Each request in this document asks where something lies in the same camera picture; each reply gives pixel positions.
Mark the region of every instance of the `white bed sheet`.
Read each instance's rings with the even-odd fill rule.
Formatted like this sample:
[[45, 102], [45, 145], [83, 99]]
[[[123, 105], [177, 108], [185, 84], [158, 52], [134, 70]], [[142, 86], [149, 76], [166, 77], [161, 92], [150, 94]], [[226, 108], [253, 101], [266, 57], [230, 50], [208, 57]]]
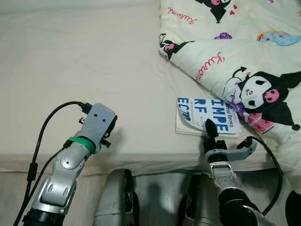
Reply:
[[[46, 116], [71, 100], [100, 102], [119, 116], [112, 145], [83, 174], [129, 168], [156, 173], [206, 164], [201, 139], [175, 133], [176, 98], [209, 94], [157, 51], [159, 3], [123, 8], [0, 15], [0, 170], [27, 171]], [[43, 137], [40, 166], [79, 130], [76, 107], [60, 111]], [[242, 127], [234, 147], [252, 134]], [[235, 170], [272, 167], [262, 147]]]

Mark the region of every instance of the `pink skull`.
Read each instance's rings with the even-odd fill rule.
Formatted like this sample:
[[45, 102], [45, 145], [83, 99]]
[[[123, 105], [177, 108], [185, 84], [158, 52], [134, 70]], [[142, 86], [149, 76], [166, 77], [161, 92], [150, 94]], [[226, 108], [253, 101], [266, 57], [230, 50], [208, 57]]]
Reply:
[[214, 4], [214, 5], [216, 5], [216, 6], [218, 4], [220, 4], [220, 2], [221, 2], [220, 0], [211, 0], [211, 3]]
[[266, 92], [264, 98], [268, 103], [274, 103], [278, 100], [280, 94], [277, 89], [271, 89], [269, 92]]
[[173, 49], [173, 48], [174, 48], [174, 44], [172, 43], [172, 44], [165, 46], [164, 51], [167, 52], [168, 50]]

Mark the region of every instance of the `purple cartoon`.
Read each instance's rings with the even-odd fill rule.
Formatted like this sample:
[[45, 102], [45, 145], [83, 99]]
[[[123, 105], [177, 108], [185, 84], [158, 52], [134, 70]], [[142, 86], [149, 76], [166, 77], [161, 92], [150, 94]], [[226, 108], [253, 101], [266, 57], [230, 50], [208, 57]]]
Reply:
[[214, 39], [232, 39], [232, 36], [226, 32], [223, 32], [219, 36], [216, 36]]

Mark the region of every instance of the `green band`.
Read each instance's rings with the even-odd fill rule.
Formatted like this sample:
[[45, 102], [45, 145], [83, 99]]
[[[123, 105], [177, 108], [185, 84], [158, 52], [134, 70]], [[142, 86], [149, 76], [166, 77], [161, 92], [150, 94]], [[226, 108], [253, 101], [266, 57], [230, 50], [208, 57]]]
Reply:
[[82, 144], [91, 154], [95, 154], [95, 145], [90, 140], [83, 137], [70, 137], [68, 140]]

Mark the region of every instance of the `kuromi print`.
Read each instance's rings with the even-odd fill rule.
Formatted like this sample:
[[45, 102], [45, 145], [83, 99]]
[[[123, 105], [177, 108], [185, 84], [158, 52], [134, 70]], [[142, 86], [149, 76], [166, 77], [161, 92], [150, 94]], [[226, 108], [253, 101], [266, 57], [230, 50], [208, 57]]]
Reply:
[[159, 51], [162, 53], [164, 56], [167, 57], [168, 60], [170, 60], [171, 56], [175, 53], [177, 53], [183, 46], [185, 46], [189, 42], [194, 42], [194, 41], [186, 41], [181, 43], [180, 45], [170, 41], [170, 40], [165, 40], [166, 34], [160, 34], [160, 47]]
[[222, 17], [226, 13], [226, 6], [228, 6], [231, 0], [195, 0], [199, 3], [204, 3], [210, 8], [210, 12], [214, 15], [216, 22], [219, 24]]
[[[241, 67], [239, 71], [245, 70], [246, 68]], [[300, 125], [294, 123], [285, 99], [289, 95], [289, 89], [295, 88], [301, 82], [301, 72], [282, 74], [280, 77], [266, 72], [257, 72], [252, 76], [247, 73], [244, 79], [236, 77], [236, 73], [225, 84], [223, 98], [246, 121], [254, 121], [254, 118], [258, 121], [261, 117], [264, 124], [270, 126], [270, 122], [273, 122], [291, 126], [295, 131], [300, 129]], [[266, 132], [262, 128], [256, 131]]]

